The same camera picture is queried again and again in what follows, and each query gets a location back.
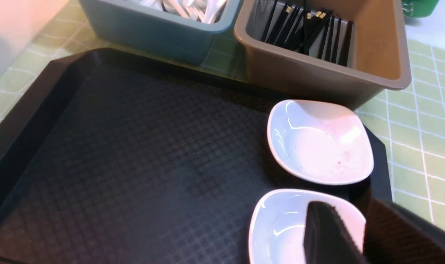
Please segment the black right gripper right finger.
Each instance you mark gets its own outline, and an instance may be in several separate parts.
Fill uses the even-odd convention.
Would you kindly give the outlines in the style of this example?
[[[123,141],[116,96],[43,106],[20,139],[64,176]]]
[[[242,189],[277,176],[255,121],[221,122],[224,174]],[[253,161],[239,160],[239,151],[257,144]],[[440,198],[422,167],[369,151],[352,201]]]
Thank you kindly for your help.
[[[445,231],[404,207],[372,199],[363,254],[372,264],[445,264]]]

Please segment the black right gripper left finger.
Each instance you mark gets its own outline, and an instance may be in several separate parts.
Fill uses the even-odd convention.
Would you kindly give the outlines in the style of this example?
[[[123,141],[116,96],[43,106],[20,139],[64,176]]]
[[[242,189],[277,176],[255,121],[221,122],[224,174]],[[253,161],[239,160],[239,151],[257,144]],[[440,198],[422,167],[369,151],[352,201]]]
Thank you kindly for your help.
[[[307,206],[303,249],[307,264],[368,264],[337,210],[320,201]]]

